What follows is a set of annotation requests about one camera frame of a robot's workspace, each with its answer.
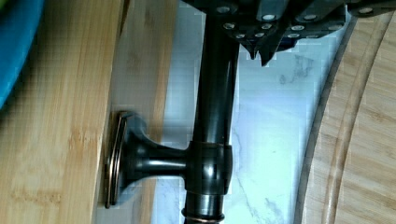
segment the metal pipe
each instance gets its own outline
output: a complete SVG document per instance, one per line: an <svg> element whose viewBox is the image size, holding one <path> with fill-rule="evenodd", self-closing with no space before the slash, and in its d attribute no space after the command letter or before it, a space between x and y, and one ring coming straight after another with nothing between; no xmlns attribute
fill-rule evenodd
<svg viewBox="0 0 396 224"><path fill-rule="evenodd" d="M207 15L192 141L228 145L238 51L239 43Z"/></svg>
<svg viewBox="0 0 396 224"><path fill-rule="evenodd" d="M229 145L238 52L239 44L222 31L217 19L206 16L192 142ZM229 182L224 182L223 187L227 190L228 185ZM186 190L188 192L182 212L186 217L185 224L219 223L224 219L222 206L226 190L221 194L215 193L215 190L214 194Z"/></svg>

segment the wood grain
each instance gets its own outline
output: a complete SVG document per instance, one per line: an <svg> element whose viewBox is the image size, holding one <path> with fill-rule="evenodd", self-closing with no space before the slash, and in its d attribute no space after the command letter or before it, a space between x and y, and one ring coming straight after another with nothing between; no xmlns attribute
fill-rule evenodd
<svg viewBox="0 0 396 224"><path fill-rule="evenodd" d="M345 190L345 186L350 182L346 180L349 162L359 157L349 156L354 148L355 139L360 139L360 143L363 140L366 143L381 142L378 139L382 137L375 139L375 132L366 135L361 134L361 120L366 121L366 119L361 119L361 116L363 116L362 105L366 104L364 96L366 94L371 95L369 93L370 88L365 88L367 80L373 78L373 71L377 64L384 62L383 50L381 50L384 48L384 41L388 39L391 42L391 39L387 37L390 30L394 29L393 22L390 22L391 18L392 13L377 18L358 20L347 44L319 127L318 141L305 196L303 223L394 222L394 220L393 222L382 222L380 220L384 217L369 216L367 211L352 218L351 213L348 213L350 210L363 211L370 208L376 211L376 209L371 203L362 203L368 192L364 190L356 191L361 182L355 181L355 185L349 189L349 193L354 197L347 198ZM383 131L375 128L375 122L370 125L378 132L379 136L382 136L381 132ZM382 150L380 147L369 148L371 151ZM378 154L372 153L372 157L378 157ZM370 164L375 165L375 162L362 162L358 167L360 169L363 167L370 169ZM373 197L381 201L382 198L378 196L376 194ZM342 207L341 204L345 202L348 202L349 206Z"/></svg>
<svg viewBox="0 0 396 224"><path fill-rule="evenodd" d="M346 156L336 223L396 223L396 16L375 57Z"/></svg>
<svg viewBox="0 0 396 224"><path fill-rule="evenodd" d="M149 137L157 142L162 137L176 14L177 0L132 0L113 65L111 117L126 110L139 113L148 124ZM110 129L114 121L109 122ZM118 216L149 224L154 190L155 180L149 179L140 182L131 202L121 207L105 210L103 200L99 201L97 223L108 223Z"/></svg>
<svg viewBox="0 0 396 224"><path fill-rule="evenodd" d="M0 121L1 223L91 223L120 0L49 0Z"/></svg>

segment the bamboo cutting board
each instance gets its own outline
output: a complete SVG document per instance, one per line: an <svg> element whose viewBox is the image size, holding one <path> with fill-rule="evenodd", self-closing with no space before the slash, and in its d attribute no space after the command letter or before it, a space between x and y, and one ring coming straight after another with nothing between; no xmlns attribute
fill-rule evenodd
<svg viewBox="0 0 396 224"><path fill-rule="evenodd" d="M47 1L20 84L0 114L0 223L94 223L111 112L144 113L159 140L176 1L125 6ZM150 223L153 186L143 185L138 223Z"/></svg>
<svg viewBox="0 0 396 224"><path fill-rule="evenodd" d="M317 124L302 223L396 223L395 59L396 16L359 19Z"/></svg>
<svg viewBox="0 0 396 224"><path fill-rule="evenodd" d="M1 223L92 222L121 6L47 1L1 114Z"/></svg>

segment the blue bowl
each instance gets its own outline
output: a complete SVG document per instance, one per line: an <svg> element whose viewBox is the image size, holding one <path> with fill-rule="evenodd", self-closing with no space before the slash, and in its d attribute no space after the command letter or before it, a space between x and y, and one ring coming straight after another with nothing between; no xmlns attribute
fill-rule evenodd
<svg viewBox="0 0 396 224"><path fill-rule="evenodd" d="M0 11L0 109L26 61L44 0L9 0Z"/></svg>

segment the white marble backsplash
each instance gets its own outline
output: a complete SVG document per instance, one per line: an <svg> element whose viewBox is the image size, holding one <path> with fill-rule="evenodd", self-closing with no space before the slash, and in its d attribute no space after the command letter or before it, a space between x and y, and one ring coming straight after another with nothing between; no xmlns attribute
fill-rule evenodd
<svg viewBox="0 0 396 224"><path fill-rule="evenodd" d="M204 27L205 16L180 3L163 129L169 147L191 140ZM224 223L292 223L307 138L343 34L301 40L265 67L240 49ZM151 223L183 223L184 200L181 178L159 178Z"/></svg>

